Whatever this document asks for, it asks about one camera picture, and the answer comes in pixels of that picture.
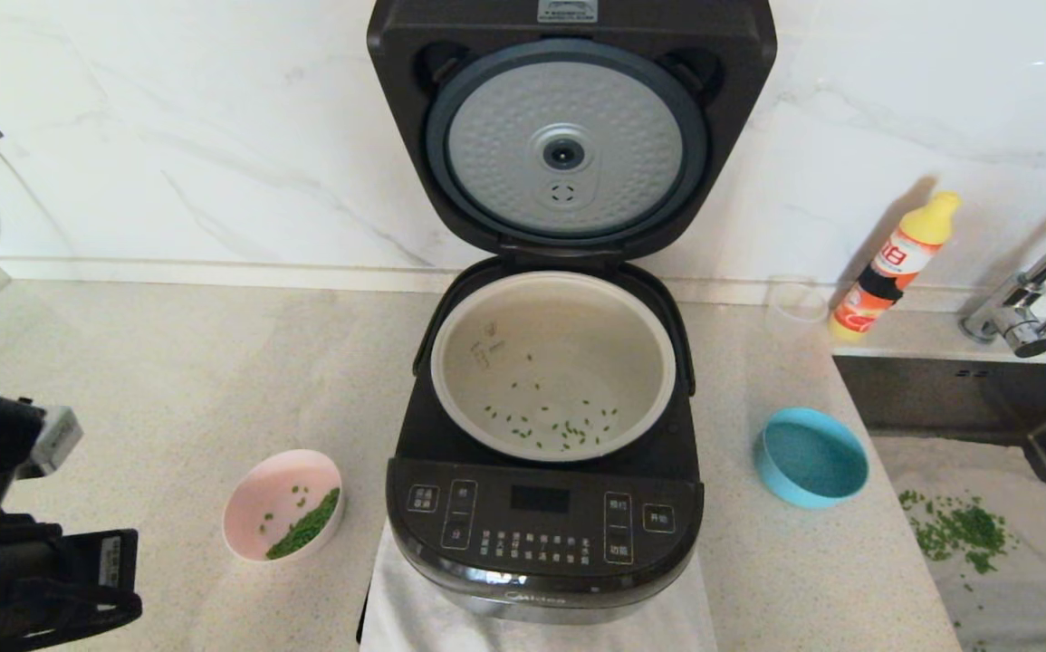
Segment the pink bowl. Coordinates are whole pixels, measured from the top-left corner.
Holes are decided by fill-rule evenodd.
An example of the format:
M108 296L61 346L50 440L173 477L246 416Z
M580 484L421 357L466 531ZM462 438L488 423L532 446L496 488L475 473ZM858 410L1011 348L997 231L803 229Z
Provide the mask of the pink bowl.
M341 502L328 527L303 549L282 560L266 560L266 552L335 487L341 488ZM227 549L242 561L293 564L328 544L345 513L344 477L337 464L321 451L287 450L258 463L241 480L222 514L222 537Z

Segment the green chopped scallion pile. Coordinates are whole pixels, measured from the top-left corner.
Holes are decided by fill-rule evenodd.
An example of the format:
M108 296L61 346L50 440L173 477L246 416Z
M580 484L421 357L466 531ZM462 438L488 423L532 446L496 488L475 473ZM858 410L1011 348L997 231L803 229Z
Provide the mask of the green chopped scallion pile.
M312 509L296 523L287 530L285 537L271 546L265 554L266 560L282 560L312 543L317 536L328 527L331 519L336 515L338 503L341 502L341 488L335 487L324 496L322 501Z

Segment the black rice cooker lid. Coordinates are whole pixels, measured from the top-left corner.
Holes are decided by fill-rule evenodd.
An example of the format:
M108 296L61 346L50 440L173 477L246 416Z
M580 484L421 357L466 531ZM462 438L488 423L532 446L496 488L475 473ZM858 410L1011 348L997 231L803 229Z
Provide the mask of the black rice cooker lid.
M376 0L366 45L452 234L602 268L691 226L778 36L768 0Z

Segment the white cloth under cooker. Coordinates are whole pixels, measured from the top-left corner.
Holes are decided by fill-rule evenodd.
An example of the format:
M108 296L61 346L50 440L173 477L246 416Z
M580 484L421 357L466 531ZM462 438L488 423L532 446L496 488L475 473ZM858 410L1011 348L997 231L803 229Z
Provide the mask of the white cloth under cooker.
M485 619L412 570L383 524L360 652L720 652L702 564L627 615L592 626Z

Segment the black rice cooker base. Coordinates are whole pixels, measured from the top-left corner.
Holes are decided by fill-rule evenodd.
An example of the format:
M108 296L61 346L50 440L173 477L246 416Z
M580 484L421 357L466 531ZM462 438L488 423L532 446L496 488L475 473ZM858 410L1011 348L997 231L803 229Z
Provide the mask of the black rice cooker base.
M520 460L469 437L447 415L430 351L460 300L518 273L583 273L614 283L667 327L678 384L649 432L610 455ZM397 550L457 606L488 619L593 624L623 619L691 561L704 519L691 400L696 374L667 287L633 264L528 269L497 257L449 285L412 363L414 387L385 478Z

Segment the chopped green vegetable pieces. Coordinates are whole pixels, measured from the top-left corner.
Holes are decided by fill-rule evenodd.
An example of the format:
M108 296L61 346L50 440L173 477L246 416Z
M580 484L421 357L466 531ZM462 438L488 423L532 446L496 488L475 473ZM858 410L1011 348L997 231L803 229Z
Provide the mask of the chopped green vegetable pieces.
M490 395L475 402L478 424L499 441L559 455L599 448L620 433L622 406L583 363L528 351Z

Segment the beige inner pot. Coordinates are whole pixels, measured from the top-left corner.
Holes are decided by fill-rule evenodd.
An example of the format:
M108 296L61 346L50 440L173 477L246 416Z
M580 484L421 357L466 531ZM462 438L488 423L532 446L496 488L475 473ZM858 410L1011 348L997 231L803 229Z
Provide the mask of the beige inner pot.
M475 402L528 351L583 363L622 406L620 433L568 455L526 451L486 433ZM646 434L678 384L667 327L646 302L583 273L518 273L477 289L447 315L430 351L433 392L461 432L499 454L543 464L610 455Z

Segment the blue bowl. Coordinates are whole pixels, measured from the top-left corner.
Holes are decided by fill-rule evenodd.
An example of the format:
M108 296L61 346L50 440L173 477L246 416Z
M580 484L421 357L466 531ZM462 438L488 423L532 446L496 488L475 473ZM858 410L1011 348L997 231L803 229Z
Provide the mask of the blue bowl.
M753 441L763 486L786 503L828 509L868 482L870 463L852 430L829 414L794 406L768 417Z

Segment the clear glass cup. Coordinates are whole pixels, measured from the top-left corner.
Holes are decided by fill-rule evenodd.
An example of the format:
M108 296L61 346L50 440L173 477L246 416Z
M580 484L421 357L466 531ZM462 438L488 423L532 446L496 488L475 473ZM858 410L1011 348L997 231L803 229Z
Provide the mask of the clear glass cup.
M828 300L809 276L775 275L768 278L765 318L779 325L811 325L829 317Z

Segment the yellow orange detergent bottle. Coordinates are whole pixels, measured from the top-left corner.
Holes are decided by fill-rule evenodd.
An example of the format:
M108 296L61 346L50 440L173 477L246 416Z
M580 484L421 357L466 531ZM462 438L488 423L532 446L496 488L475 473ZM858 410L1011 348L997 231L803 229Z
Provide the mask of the yellow orange detergent bottle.
M833 309L829 333L845 341L865 337L952 238L954 215L962 204L957 194L942 192L919 209L904 213L876 257Z

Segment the green scallion bits on cloth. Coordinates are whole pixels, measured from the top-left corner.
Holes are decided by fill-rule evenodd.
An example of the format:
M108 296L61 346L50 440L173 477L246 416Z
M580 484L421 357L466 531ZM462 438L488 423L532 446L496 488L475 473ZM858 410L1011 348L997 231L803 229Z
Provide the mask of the green scallion bits on cloth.
M1008 532L1004 517L986 511L981 496L907 488L897 498L926 560L962 560L975 574L984 575L997 571L994 562L1020 548L1020 538Z

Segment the white cloth in sink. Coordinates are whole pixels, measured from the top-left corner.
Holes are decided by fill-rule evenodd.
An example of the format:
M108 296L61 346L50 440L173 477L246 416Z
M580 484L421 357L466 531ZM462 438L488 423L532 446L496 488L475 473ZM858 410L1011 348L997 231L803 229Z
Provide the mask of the white cloth in sink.
M962 560L929 561L963 652L1046 652L1046 484L1018 446L956 440L876 437L897 492L965 492L1004 517L1020 548L975 574Z

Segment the chrome faucet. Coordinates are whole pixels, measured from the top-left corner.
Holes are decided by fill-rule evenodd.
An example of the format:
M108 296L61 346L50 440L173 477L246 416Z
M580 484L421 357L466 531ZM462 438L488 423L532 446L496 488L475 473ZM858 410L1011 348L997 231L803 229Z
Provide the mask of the chrome faucet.
M1046 352L1046 317L1036 315L1033 305L1045 293L1046 252L975 305L958 327L965 337L982 345L1002 339L1016 358L1036 358Z

